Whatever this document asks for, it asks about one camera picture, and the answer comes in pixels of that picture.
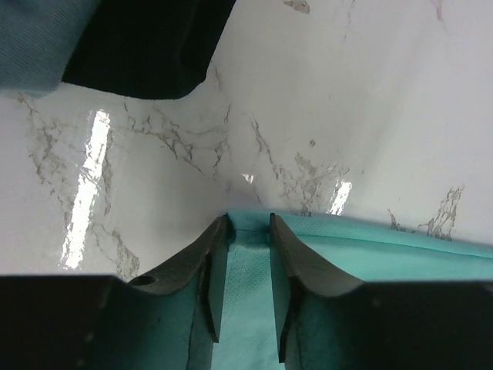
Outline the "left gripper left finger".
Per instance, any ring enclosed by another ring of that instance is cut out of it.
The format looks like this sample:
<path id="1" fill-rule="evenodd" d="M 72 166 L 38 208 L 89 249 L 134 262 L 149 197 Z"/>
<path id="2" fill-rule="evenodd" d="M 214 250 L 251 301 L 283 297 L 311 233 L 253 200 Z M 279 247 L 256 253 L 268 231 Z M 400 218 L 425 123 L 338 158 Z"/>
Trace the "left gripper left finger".
<path id="1" fill-rule="evenodd" d="M 129 284 L 142 291 L 170 296 L 199 278 L 197 294 L 203 305 L 206 327 L 213 342 L 220 340 L 231 221 L 216 218 L 190 245 Z"/>

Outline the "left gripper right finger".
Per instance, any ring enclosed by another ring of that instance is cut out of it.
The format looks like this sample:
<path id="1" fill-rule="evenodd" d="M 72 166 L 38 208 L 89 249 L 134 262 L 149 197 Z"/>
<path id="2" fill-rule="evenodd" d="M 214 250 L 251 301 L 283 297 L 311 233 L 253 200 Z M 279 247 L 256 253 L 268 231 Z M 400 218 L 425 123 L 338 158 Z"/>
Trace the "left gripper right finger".
<path id="1" fill-rule="evenodd" d="M 364 282 L 335 266 L 302 242 L 275 213 L 269 216 L 270 271 L 278 358 L 287 360 L 287 339 L 302 298 L 337 298 Z"/>

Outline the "teal t shirt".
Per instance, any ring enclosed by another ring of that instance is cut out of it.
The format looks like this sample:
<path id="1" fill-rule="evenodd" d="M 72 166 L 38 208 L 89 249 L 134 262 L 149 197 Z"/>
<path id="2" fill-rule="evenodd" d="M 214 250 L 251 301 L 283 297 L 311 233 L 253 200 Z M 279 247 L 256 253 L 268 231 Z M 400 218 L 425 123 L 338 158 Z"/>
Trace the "teal t shirt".
<path id="1" fill-rule="evenodd" d="M 226 314 L 196 369 L 490 369 L 492 252 L 339 217 L 231 215 Z"/>

